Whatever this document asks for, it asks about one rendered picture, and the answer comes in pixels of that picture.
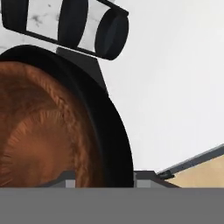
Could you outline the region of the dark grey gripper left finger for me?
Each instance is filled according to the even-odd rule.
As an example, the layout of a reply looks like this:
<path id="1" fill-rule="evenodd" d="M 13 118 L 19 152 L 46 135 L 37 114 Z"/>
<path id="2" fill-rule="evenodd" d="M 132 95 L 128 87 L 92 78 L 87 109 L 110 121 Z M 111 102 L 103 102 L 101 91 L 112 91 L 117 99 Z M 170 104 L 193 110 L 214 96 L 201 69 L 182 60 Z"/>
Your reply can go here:
<path id="1" fill-rule="evenodd" d="M 75 174 L 73 171 L 63 171 L 56 179 L 44 183 L 40 187 L 75 188 Z"/>

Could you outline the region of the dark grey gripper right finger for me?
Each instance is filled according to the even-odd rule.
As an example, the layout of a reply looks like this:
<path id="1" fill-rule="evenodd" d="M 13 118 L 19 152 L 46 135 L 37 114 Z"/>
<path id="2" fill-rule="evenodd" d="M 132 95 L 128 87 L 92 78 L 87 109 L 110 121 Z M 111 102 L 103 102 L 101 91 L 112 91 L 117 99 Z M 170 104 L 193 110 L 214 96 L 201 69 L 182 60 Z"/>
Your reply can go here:
<path id="1" fill-rule="evenodd" d="M 134 187 L 136 188 L 178 188 L 161 179 L 154 171 L 134 171 Z"/>

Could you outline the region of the brown bowl with black outside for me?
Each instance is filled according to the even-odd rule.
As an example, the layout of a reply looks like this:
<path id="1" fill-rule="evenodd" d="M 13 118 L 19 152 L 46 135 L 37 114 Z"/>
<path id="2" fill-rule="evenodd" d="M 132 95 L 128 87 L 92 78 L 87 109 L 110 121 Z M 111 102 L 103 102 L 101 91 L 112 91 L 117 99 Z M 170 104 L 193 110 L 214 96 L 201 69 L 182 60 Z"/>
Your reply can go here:
<path id="1" fill-rule="evenodd" d="M 0 187 L 35 187 L 72 172 L 78 187 L 132 187 L 123 122 L 79 66 L 34 45 L 0 54 Z"/>

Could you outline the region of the tan cupboard front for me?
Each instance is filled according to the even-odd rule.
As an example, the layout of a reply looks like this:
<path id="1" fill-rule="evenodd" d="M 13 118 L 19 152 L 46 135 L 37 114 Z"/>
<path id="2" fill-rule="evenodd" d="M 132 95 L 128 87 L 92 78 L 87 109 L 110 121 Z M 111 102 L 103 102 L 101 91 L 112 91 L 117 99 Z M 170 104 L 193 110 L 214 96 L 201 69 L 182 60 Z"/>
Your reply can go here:
<path id="1" fill-rule="evenodd" d="M 162 172 L 174 178 L 164 179 L 184 188 L 224 188 L 224 143 L 175 164 Z"/>

